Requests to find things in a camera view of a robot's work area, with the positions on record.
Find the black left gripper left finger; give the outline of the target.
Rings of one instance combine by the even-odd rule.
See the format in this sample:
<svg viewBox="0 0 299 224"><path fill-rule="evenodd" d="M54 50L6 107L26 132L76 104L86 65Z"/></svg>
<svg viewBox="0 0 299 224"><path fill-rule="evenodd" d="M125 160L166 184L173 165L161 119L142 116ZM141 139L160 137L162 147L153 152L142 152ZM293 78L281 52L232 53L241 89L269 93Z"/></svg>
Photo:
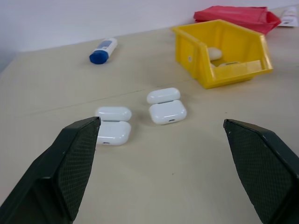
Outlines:
<svg viewBox="0 0 299 224"><path fill-rule="evenodd" d="M91 117L61 130L0 207L2 224L72 224L92 171L101 120Z"/></svg>

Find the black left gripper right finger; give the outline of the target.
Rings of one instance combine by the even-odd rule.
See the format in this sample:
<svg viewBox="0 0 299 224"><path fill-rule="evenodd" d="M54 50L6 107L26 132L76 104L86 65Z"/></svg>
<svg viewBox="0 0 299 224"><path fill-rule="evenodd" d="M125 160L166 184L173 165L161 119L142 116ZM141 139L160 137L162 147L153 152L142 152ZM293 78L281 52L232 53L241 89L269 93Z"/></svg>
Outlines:
<svg viewBox="0 0 299 224"><path fill-rule="evenodd" d="M271 130L224 120L235 168L264 224L299 222L299 158Z"/></svg>

